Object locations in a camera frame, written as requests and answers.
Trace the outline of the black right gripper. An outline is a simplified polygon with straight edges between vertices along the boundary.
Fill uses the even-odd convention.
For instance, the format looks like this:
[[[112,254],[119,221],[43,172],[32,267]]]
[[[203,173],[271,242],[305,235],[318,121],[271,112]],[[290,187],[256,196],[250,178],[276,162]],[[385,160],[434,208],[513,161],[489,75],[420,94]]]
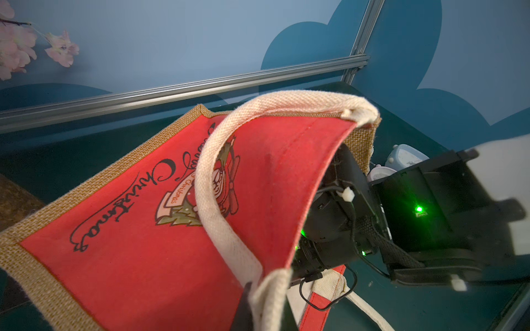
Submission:
[[[334,154],[307,213],[291,264],[291,283],[380,250],[386,219],[376,194],[352,152],[342,144]]]

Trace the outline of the light blue square alarm clock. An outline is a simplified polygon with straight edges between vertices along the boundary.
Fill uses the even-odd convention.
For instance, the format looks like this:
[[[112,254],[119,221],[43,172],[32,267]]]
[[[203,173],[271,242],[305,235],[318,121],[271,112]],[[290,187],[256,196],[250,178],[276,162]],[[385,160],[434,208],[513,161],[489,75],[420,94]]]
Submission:
[[[385,167],[400,171],[428,159],[424,153],[407,144],[394,145],[386,159]]]

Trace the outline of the beige red canvas tote bag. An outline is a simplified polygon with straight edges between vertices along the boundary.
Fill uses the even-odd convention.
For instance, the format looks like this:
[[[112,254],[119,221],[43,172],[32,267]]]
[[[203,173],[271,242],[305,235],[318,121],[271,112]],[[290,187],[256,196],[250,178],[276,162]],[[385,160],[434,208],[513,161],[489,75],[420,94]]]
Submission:
[[[291,262],[363,97],[197,106],[1,233],[1,268],[55,330],[279,330]]]

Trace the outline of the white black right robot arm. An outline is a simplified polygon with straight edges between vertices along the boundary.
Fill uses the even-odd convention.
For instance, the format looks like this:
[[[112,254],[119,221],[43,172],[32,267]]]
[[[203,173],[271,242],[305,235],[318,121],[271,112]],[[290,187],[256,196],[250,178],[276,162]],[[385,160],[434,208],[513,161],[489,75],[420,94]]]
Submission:
[[[484,285],[529,254],[529,137],[449,151],[370,181],[340,146],[295,249],[292,284],[380,253],[400,285]]]

